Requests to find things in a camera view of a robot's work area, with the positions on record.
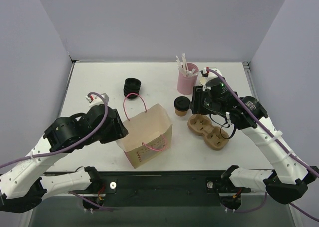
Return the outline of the black cup lid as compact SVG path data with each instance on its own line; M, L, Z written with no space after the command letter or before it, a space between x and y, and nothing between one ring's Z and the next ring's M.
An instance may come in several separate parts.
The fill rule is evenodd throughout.
M185 112L189 110L190 107L190 99L186 96L179 96L174 100L174 108L175 110Z

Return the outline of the brown paper coffee cup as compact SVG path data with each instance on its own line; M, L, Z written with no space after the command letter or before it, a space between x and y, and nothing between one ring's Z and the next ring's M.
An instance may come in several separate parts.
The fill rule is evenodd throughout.
M183 117L183 116L185 116L185 115L188 113L188 110L178 110L178 109L175 109L175 113L176 113L177 116Z

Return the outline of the pink and cream paper bag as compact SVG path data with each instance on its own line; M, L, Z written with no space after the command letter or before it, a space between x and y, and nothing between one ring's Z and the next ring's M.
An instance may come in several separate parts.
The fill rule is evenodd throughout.
M132 95L141 99L144 111L129 117L125 104ZM123 100L123 111L126 117L123 125L128 134L116 143L134 169L171 148L173 124L162 105L157 103L147 108L140 95L129 93Z

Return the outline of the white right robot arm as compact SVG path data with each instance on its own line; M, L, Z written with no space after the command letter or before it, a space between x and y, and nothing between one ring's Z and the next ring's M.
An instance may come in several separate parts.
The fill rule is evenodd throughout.
M240 130L260 149L271 170L250 170L237 165L229 167L221 178L223 189L250 188L264 191L281 204L303 196L308 184L319 174L316 166L306 168L276 130L265 108L252 97L239 97L219 78L207 87L194 86L190 109L193 114L219 115Z

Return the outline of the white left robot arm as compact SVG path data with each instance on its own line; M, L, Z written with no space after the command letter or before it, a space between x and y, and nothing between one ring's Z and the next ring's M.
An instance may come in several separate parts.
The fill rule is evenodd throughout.
M51 196L68 191L98 192L104 183L95 167L51 177L44 173L75 150L95 142L113 142L127 134L118 111L103 104L91 107L87 113L57 118L36 146L1 175L1 211L23 213Z

